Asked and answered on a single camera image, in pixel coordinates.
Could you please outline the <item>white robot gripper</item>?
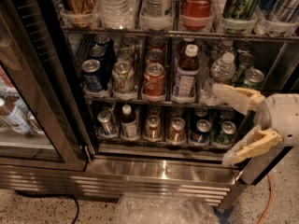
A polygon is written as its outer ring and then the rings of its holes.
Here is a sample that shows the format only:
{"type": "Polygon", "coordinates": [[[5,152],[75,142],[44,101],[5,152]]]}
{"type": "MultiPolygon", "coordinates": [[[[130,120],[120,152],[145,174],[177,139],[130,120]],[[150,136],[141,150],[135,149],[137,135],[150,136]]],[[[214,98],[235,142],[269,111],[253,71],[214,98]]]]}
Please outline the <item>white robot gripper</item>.
{"type": "Polygon", "coordinates": [[[240,114],[255,111],[255,126],[225,152],[223,165],[261,156],[282,139],[286,146],[299,145],[298,93],[276,93],[265,98],[259,91],[220,83],[214,84],[212,91],[240,114]]]}

